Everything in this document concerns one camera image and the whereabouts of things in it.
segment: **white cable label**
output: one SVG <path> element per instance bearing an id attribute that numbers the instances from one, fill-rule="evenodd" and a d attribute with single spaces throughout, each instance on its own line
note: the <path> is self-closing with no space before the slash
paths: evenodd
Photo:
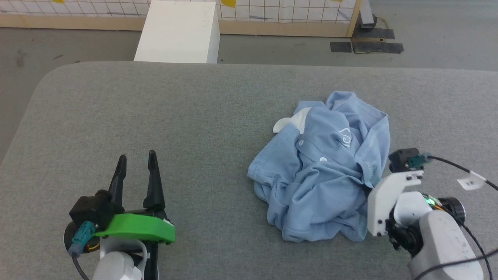
<path id="1" fill-rule="evenodd" d="M 469 177 L 464 179 L 457 179 L 464 190 L 477 190 L 480 189 L 484 184 L 486 184 L 486 178 L 481 175 L 470 171 Z"/>

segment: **teal connector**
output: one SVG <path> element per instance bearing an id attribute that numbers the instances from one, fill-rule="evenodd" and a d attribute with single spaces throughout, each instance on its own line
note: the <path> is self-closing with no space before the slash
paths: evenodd
<path id="1" fill-rule="evenodd" d="M 76 255 L 76 257 L 79 257 L 82 253 L 83 250 L 88 243 L 88 241 L 93 237 L 95 234 L 95 226 L 93 225 L 92 222 L 90 221 L 85 221 L 83 224 L 81 224 L 80 229 L 78 232 L 73 237 L 73 244 L 69 247 L 67 252 L 69 253 L 70 256 Z"/>
<path id="2" fill-rule="evenodd" d="M 409 158 L 408 167 L 413 169 L 422 167 L 424 163 L 430 162 L 430 160 L 427 158 L 429 155 L 429 153 L 424 153 Z"/>

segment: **yellow marker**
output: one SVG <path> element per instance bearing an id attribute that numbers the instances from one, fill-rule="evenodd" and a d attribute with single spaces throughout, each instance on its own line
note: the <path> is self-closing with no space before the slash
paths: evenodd
<path id="1" fill-rule="evenodd" d="M 235 4 L 237 4 L 237 0 L 221 0 L 221 3 L 227 7 L 235 8 Z"/>

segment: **white logo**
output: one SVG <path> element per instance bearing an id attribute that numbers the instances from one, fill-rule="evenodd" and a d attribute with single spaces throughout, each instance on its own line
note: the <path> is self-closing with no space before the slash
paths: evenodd
<path id="1" fill-rule="evenodd" d="M 343 131 L 348 131 L 349 135 L 343 134 Z M 351 147 L 351 130 L 349 130 L 349 128 L 345 128 L 345 129 L 339 131 L 339 133 L 342 136 L 344 136 L 343 137 L 343 145 L 348 147 L 348 148 Z"/>

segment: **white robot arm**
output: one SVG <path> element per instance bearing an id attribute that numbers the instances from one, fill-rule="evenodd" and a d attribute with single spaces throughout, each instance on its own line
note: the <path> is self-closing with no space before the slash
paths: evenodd
<path id="1" fill-rule="evenodd" d="M 369 194 L 369 232 L 379 237 L 387 235 L 395 249 L 403 247 L 410 252 L 412 259 L 408 268 L 412 279 L 436 265 L 474 258 L 475 254 L 454 218 L 465 219 L 463 207 L 451 207 L 456 209 L 452 216 L 433 209 L 420 192 L 403 193 L 405 187 L 421 184 L 424 171 L 422 168 L 405 171 L 409 168 L 404 163 L 394 169 L 395 173 L 385 177 Z M 458 200 L 452 198 L 448 202 L 457 203 Z M 421 279 L 483 280 L 484 274 L 478 262 L 468 262 L 434 270 Z"/>

